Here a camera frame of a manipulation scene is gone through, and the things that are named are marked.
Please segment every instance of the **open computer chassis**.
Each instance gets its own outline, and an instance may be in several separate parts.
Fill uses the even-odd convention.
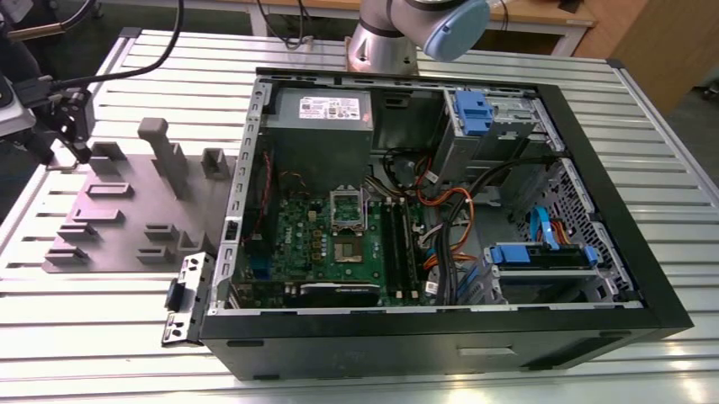
[[[240,243],[253,152],[272,92],[282,88],[530,94],[553,148],[570,161],[573,201],[624,277],[622,303],[238,309],[230,277],[249,264]],[[166,297],[162,346],[203,345],[242,380],[466,374],[564,369],[692,323],[556,86],[453,78],[258,69],[217,256],[183,259]]]

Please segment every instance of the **wooden desk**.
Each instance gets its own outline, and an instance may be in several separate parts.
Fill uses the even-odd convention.
[[[224,3],[242,3],[248,8],[252,19],[252,33],[266,36],[266,27],[254,0],[217,0]],[[584,4],[576,13],[568,13],[557,8],[558,2],[546,0],[508,0],[509,11],[508,31],[530,32],[560,35],[552,55],[570,56],[581,37],[596,24],[596,19]],[[296,0],[261,0],[266,13],[298,14]],[[309,14],[317,17],[336,19],[357,19],[361,0],[304,0]],[[488,29],[501,29],[504,9],[492,9]]]

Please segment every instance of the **slotted aluminum surface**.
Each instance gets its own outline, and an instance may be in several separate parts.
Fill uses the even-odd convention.
[[[101,72],[149,64],[167,33],[119,39]],[[344,44],[183,34],[162,68],[95,92],[94,139],[146,152],[138,120],[162,117],[185,154],[236,153],[257,66],[342,70]],[[425,76],[545,82],[565,98],[637,220],[694,328],[566,371],[238,382],[205,348],[159,348],[171,274],[45,274],[42,255],[82,174],[38,170],[0,230],[0,397],[102,402],[719,401],[716,191],[629,78],[602,61],[472,52],[420,57]]]

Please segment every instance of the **black cable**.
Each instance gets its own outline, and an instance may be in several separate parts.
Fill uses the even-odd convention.
[[[79,9],[77,9],[74,15],[59,23],[62,30],[66,31],[67,29],[74,27],[79,23],[79,21],[83,20],[85,15],[87,15],[89,11],[94,7],[94,3],[97,3],[97,0],[85,0],[85,3],[79,6]]]
[[[269,29],[269,32],[272,33],[272,35],[274,37],[277,37],[281,40],[281,42],[284,42],[284,46],[290,51],[294,51],[304,43],[304,18],[306,17],[308,20],[310,19],[309,12],[306,11],[306,8],[304,7],[302,0],[296,1],[297,6],[300,8],[300,34],[298,34],[298,37],[296,39],[296,42],[293,42],[290,40],[290,38],[284,37],[284,36],[277,34],[277,31],[274,31],[273,26],[269,24],[269,17],[266,16],[265,10],[261,7],[261,1],[254,0],[254,2],[257,3],[257,8],[260,9],[261,18],[265,20],[266,29]]]
[[[437,252],[437,258],[442,256],[444,243],[441,243],[441,230],[437,231],[437,236],[434,237],[434,251]],[[437,265],[437,298],[434,299],[434,306],[444,306],[446,302],[446,267]]]
[[[456,267],[456,265],[453,265],[452,249],[449,248],[449,243],[445,242],[445,240],[449,240],[450,231],[452,231],[452,226],[450,225],[442,225],[440,239],[441,239],[441,243],[444,245],[444,248],[442,248],[441,253],[442,253],[442,256],[444,256],[444,260],[450,260],[450,262],[452,262],[452,265],[446,266],[446,268],[445,268],[445,274],[446,274],[446,279],[448,279],[448,282],[446,282],[446,285],[448,285],[448,287],[446,287],[446,295],[448,295],[446,303],[449,305],[453,305],[457,302],[457,282],[458,282],[457,277],[458,277],[458,275],[457,275],[457,267]]]
[[[424,149],[412,148],[412,147],[393,147],[388,149],[381,155],[381,168],[384,170],[384,174],[386,175],[386,179],[389,180],[389,182],[392,183],[392,185],[400,192],[414,191],[417,189],[417,186],[412,184],[408,187],[405,187],[400,183],[400,180],[396,177],[394,170],[392,170],[392,167],[390,167],[392,162],[389,161],[388,157],[392,157],[392,160],[393,160],[394,157],[398,157],[398,156],[416,156],[416,155],[429,156],[429,151]]]
[[[504,163],[498,164],[497,166],[489,168],[473,181],[472,185],[469,186],[468,192],[472,196],[474,196],[484,187],[492,182],[492,180],[502,174],[506,170],[509,170],[514,166],[520,166],[524,164],[549,164],[552,162],[556,162],[557,157],[556,156],[541,156],[541,157],[525,157],[525,158],[517,158],[514,160],[508,160]],[[452,210],[449,212],[449,215],[442,221],[442,230],[449,229],[449,226],[452,225],[454,219],[458,216],[458,213],[461,211],[462,206],[462,200],[454,202]],[[452,256],[452,248],[449,246],[449,232],[441,231],[437,235],[437,240],[434,241],[434,248],[437,250],[437,266],[440,268],[438,272],[442,273],[442,267],[445,268],[445,272],[452,271],[453,269],[453,276],[456,276],[456,267],[453,262],[453,256]],[[440,254],[438,251],[449,251],[449,253]],[[454,304],[454,300],[449,300],[446,304],[452,305]]]
[[[169,43],[166,44],[165,51],[162,52],[159,58],[151,65],[141,67],[139,69],[135,69],[135,70],[130,70],[127,72],[102,74],[99,76],[70,78],[69,80],[59,80],[57,82],[53,82],[50,89],[53,91],[57,91],[65,88],[85,87],[93,82],[107,82],[109,80],[117,80],[119,78],[127,78],[127,77],[138,76],[139,74],[146,74],[147,72],[154,70],[157,67],[159,67],[161,64],[165,62],[166,58],[169,57],[169,54],[171,53],[171,49],[174,48],[174,45],[177,43],[177,39],[179,38],[182,24],[183,24],[183,0],[177,0],[177,14],[174,16],[174,28],[171,30]]]
[[[504,0],[498,0],[501,2],[501,7],[504,8],[504,15],[501,16],[501,31],[506,31],[509,29],[509,9],[506,8],[506,3]]]

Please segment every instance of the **metal bracket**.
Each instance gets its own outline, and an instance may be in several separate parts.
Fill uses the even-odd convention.
[[[205,252],[187,255],[181,260],[179,273],[166,291],[162,348],[202,345],[199,326],[213,269],[214,258]]]

